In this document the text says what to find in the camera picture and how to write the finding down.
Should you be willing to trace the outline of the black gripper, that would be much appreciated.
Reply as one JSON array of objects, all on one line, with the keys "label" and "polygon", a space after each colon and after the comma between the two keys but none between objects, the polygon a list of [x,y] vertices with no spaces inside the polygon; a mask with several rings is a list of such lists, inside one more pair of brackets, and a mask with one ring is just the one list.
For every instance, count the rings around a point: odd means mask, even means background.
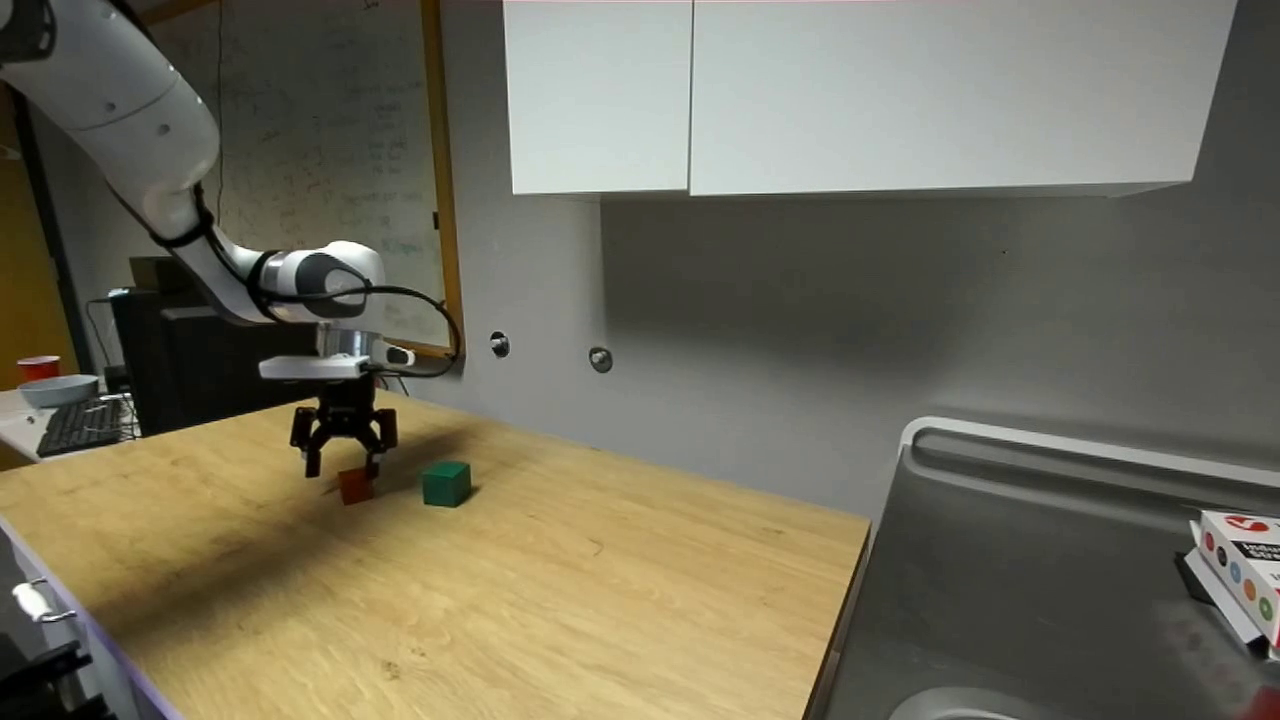
[{"label": "black gripper", "polygon": [[381,478],[389,448],[395,445],[395,411],[376,404],[376,381],[335,381],[317,387],[320,404],[305,404],[292,416],[288,442],[305,448],[305,478],[320,478],[320,448],[331,437],[361,442],[368,478]]}]

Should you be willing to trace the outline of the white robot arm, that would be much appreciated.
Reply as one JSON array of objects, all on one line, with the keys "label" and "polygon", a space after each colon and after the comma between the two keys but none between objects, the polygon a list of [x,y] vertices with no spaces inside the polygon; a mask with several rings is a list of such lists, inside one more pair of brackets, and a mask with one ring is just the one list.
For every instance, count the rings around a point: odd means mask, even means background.
[{"label": "white robot arm", "polygon": [[384,259],[361,242],[261,253],[206,199],[222,127],[201,92],[122,0],[0,0],[0,80],[104,176],[130,217],[240,325],[355,329]]}]

